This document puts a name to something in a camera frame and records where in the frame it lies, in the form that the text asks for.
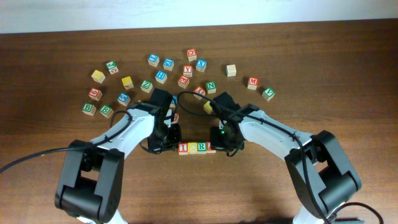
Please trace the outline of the red letter I block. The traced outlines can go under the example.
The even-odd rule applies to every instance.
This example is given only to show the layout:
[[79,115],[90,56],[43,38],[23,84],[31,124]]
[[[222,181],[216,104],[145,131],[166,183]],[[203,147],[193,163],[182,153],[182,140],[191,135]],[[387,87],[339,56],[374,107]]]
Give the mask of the red letter I block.
[[179,143],[178,144],[178,154],[179,155],[187,155],[188,154],[188,144],[187,143]]

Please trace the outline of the red letter A block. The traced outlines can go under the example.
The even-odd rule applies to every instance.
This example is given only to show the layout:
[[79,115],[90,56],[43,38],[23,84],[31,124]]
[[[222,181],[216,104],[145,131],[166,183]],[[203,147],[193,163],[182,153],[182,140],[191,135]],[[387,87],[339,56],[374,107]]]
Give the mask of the red letter A block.
[[215,149],[212,149],[211,142],[206,142],[206,153],[207,154],[214,154],[216,152]]

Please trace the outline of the green letter R block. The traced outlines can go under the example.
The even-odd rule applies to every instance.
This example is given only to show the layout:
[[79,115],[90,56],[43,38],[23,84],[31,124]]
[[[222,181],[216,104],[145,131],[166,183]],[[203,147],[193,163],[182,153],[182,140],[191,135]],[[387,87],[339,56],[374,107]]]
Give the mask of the green letter R block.
[[198,154],[206,154],[207,153],[206,142],[198,142],[197,143],[197,153]]

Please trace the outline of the yellow letter C block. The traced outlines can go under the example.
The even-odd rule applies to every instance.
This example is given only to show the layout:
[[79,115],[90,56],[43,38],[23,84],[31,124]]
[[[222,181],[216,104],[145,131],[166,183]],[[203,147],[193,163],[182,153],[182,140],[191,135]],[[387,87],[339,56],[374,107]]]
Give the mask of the yellow letter C block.
[[189,154],[197,154],[198,153],[198,143],[197,142],[189,142],[188,143],[188,153]]

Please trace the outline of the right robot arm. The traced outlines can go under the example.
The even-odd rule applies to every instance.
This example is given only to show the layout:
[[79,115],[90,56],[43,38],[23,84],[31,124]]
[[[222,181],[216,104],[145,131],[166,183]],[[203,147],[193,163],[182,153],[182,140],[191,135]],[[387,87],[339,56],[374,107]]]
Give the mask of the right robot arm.
[[219,126],[210,129],[212,149],[228,156],[256,143],[285,161],[302,207],[293,223],[323,223],[362,186],[335,136],[290,128],[257,106],[236,104],[226,92],[210,101]]

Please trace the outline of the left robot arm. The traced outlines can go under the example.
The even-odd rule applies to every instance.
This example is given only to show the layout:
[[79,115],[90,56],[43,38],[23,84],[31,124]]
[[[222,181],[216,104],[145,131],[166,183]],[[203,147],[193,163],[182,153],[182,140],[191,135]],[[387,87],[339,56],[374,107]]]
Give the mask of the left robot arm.
[[160,154],[181,140],[170,104],[173,96],[156,88],[148,101],[136,102],[123,118],[89,142],[70,144],[55,193],[55,206],[83,223],[124,223],[118,207],[124,160],[144,139],[145,151]]

